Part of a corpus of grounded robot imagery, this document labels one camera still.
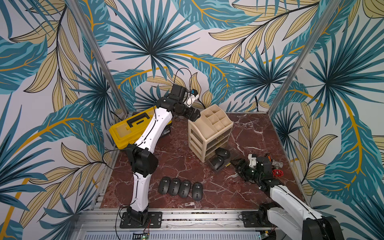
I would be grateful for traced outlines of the beige drawer organizer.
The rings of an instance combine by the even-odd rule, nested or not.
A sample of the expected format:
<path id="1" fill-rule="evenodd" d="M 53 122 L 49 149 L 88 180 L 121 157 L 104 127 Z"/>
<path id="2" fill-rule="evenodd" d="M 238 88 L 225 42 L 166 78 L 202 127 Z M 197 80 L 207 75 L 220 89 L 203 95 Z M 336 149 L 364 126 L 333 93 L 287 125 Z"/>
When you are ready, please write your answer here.
<path id="1" fill-rule="evenodd" d="M 195 122 L 188 121 L 189 148 L 202 162 L 215 155 L 215 150 L 224 147 L 232 132 L 234 123 L 218 105 L 201 111 Z"/>

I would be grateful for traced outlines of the black Lecoo mouse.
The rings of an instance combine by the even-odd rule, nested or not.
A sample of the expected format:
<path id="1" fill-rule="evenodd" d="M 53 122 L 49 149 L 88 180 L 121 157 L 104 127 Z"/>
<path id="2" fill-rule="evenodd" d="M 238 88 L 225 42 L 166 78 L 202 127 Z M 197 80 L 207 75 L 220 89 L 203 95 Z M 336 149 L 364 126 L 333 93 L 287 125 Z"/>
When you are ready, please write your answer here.
<path id="1" fill-rule="evenodd" d="M 215 153 L 218 157 L 221 157 L 223 159 L 228 159 L 231 157 L 231 152 L 224 148 L 217 148 L 215 150 Z"/>
<path id="2" fill-rule="evenodd" d="M 193 184 L 192 187 L 192 198 L 194 201 L 201 201 L 203 198 L 203 185 L 199 182 Z"/>
<path id="3" fill-rule="evenodd" d="M 224 161 L 222 157 L 215 157 L 212 159 L 211 164 L 213 168 L 218 171 L 223 166 Z"/>
<path id="4" fill-rule="evenodd" d="M 166 195 L 168 193 L 170 183 L 171 183 L 170 177 L 163 177 L 159 182 L 158 192 L 161 195 Z"/>
<path id="5" fill-rule="evenodd" d="M 179 189 L 181 186 L 181 180 L 178 178 L 174 178 L 171 180 L 169 189 L 168 189 L 168 194 L 171 196 L 176 196 L 179 193 Z"/>
<path id="6" fill-rule="evenodd" d="M 187 198 L 191 190 L 191 185 L 192 184 L 189 180 L 182 181 L 179 188 L 178 195 L 183 199 Z"/>

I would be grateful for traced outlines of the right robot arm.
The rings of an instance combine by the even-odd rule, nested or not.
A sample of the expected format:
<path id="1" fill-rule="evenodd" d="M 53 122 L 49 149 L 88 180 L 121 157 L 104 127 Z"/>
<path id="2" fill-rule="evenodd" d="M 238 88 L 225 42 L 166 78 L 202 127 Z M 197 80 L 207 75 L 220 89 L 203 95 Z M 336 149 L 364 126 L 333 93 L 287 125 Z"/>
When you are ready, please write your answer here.
<path id="1" fill-rule="evenodd" d="M 292 240 L 342 240 L 339 222 L 326 217 L 296 197 L 274 174 L 270 156 L 232 160 L 231 165 L 245 181 L 256 184 L 271 200 L 261 204 L 257 211 L 241 212 L 246 228 L 277 227 Z"/>

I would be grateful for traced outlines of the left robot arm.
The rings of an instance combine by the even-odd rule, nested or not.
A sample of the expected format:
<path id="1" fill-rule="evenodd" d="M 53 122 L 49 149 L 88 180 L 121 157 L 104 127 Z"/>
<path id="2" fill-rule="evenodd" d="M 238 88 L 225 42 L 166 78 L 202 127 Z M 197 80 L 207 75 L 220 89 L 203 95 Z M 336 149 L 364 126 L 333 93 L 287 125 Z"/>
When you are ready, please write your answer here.
<path id="1" fill-rule="evenodd" d="M 154 116 L 144 133 L 134 144 L 129 144 L 125 149 L 134 177 L 133 197 L 127 207 L 129 221 L 140 226 L 147 222 L 149 184 L 159 163 L 154 155 L 157 142 L 174 115 L 183 116 L 192 122 L 201 116 L 200 111 L 192 107 L 198 98 L 198 90 L 187 90 L 174 84 L 171 92 L 157 101 L 153 108 Z"/>

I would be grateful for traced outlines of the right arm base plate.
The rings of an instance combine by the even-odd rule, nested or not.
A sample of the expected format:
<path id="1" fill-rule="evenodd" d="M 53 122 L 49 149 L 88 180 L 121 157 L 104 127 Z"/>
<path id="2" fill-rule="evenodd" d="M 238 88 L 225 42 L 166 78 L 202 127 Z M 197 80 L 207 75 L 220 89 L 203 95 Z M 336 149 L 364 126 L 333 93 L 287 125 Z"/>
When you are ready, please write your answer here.
<path id="1" fill-rule="evenodd" d="M 267 213 L 262 210 L 241 212 L 239 218 L 243 221 L 245 228 L 267 228 L 272 226 Z"/>

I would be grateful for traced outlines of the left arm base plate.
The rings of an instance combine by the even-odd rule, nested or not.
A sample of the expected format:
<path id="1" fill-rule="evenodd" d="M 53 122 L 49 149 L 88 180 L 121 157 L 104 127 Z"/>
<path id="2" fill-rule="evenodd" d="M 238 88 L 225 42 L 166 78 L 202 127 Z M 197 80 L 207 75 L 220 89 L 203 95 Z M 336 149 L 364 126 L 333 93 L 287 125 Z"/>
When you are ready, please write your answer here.
<path id="1" fill-rule="evenodd" d="M 162 226 L 162 220 L 162 212 L 139 213 L 130 211 L 123 213 L 119 227 L 121 229 L 160 229 Z"/>

